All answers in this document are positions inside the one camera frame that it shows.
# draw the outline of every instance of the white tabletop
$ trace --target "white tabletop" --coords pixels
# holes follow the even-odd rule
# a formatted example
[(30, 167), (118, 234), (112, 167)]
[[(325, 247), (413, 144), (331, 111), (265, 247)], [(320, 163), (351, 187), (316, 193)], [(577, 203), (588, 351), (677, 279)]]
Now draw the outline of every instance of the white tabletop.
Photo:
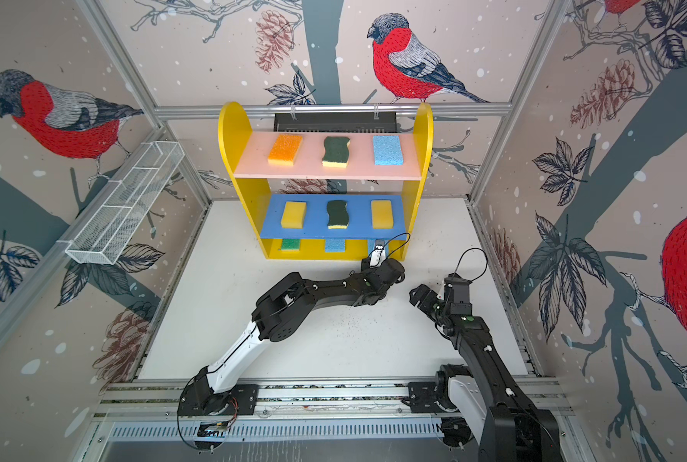
[[(433, 322), (409, 303), (419, 284), (441, 289), (459, 254), (479, 247), (462, 199), (423, 199), (404, 262), (405, 281), (374, 306), (313, 311), (291, 337), (270, 346), (244, 378), (409, 378), (463, 364)], [(462, 260), (459, 274), (478, 275), (481, 252)], [(190, 378), (238, 338), (256, 299), (299, 271), (311, 280), (337, 280), (359, 262), (266, 260), (238, 201), (215, 202), (140, 372), (141, 379)], [(488, 270), (471, 285), (474, 314), (482, 316), (508, 370), (526, 374), (523, 358)]]

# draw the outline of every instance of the bird head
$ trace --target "bird head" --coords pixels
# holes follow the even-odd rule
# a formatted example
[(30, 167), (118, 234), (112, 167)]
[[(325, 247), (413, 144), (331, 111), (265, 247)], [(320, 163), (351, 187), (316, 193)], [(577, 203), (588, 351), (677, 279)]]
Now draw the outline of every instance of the bird head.
[(387, 35), (399, 27), (410, 27), (405, 16), (399, 13), (383, 14), (372, 23), (367, 33), (367, 39), (374, 39), (377, 44), (381, 45)]
[(15, 117), (25, 115), (20, 104), (20, 90), (34, 82), (32, 75), (17, 69), (0, 72), (0, 117), (12, 114)]

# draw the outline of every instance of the yellow sponge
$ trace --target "yellow sponge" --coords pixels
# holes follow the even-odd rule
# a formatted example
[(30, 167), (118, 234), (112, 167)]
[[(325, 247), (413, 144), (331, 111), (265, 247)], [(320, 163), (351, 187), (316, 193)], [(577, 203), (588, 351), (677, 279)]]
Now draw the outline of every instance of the yellow sponge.
[(282, 215), (283, 228), (297, 228), (302, 229), (305, 223), (305, 210), (307, 203), (305, 202), (287, 202), (284, 204), (284, 214)]
[(295, 164), (295, 156), (302, 144), (302, 136), (299, 134), (280, 134), (269, 153), (269, 163), (281, 166)]
[(372, 200), (372, 229), (392, 229), (392, 202)]

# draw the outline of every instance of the wire mesh basket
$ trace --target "wire mesh basket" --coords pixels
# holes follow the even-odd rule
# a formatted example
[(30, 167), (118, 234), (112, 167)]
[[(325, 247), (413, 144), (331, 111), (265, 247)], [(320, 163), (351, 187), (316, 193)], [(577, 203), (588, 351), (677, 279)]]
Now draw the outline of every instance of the wire mesh basket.
[(175, 141), (143, 146), (145, 152), (135, 166), (122, 180), (115, 180), (115, 190), (66, 250), (77, 263), (115, 264), (184, 158), (182, 146)]

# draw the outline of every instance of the blue sponge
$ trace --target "blue sponge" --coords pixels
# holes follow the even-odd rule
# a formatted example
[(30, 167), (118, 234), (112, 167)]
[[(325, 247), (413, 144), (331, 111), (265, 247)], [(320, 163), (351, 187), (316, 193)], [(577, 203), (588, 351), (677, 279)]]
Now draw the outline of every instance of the blue sponge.
[(326, 239), (326, 252), (345, 252), (345, 239)]
[(376, 166), (403, 165), (403, 149), (400, 147), (399, 136), (376, 134), (372, 137), (372, 143), (375, 147)]

